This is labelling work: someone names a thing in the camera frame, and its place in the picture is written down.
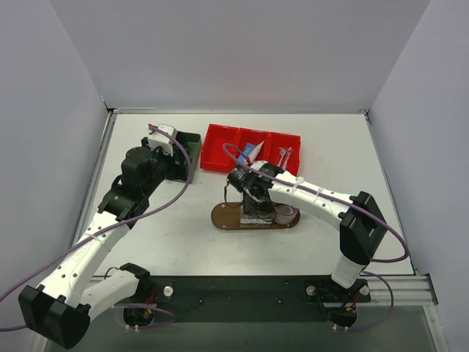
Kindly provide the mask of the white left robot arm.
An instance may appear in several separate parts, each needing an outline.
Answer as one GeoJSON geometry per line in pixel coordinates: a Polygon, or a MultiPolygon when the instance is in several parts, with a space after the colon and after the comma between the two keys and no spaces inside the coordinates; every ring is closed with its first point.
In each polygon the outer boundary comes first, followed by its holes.
{"type": "Polygon", "coordinates": [[[149,272],[123,265],[94,288],[87,285],[112,248],[144,217],[149,198],[178,172],[188,182],[191,159],[173,137],[145,137],[126,152],[121,173],[103,197],[80,241],[36,287],[25,286],[18,300],[28,329],[65,349],[84,337],[99,314],[124,298],[143,301],[150,292],[149,272]]]}

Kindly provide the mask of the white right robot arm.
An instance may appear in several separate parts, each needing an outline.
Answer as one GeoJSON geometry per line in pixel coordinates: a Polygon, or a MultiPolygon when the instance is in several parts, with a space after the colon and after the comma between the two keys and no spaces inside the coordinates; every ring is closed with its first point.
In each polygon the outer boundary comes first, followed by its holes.
{"type": "Polygon", "coordinates": [[[227,176],[228,183],[257,205],[288,205],[338,230],[340,256],[331,280],[350,289],[387,233],[374,197],[364,191],[353,196],[320,188],[264,161],[251,167],[252,170],[247,170],[236,166],[227,176]]]}

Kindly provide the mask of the clear acrylic toothbrush holder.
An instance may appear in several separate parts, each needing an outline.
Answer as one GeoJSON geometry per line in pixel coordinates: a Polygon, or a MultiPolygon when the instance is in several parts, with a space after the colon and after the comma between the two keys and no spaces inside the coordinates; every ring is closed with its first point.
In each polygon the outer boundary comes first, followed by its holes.
{"type": "Polygon", "coordinates": [[[241,227],[268,227],[273,223],[276,214],[274,212],[266,212],[257,208],[244,205],[240,210],[240,226],[241,227]]]}

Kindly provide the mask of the lilac mug black handle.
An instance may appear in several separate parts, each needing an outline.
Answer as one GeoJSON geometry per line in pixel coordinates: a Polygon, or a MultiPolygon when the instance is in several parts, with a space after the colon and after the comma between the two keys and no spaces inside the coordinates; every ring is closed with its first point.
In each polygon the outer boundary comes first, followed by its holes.
{"type": "Polygon", "coordinates": [[[280,225],[290,224],[296,217],[298,209],[290,205],[277,204],[274,206],[274,222],[280,225]]]}

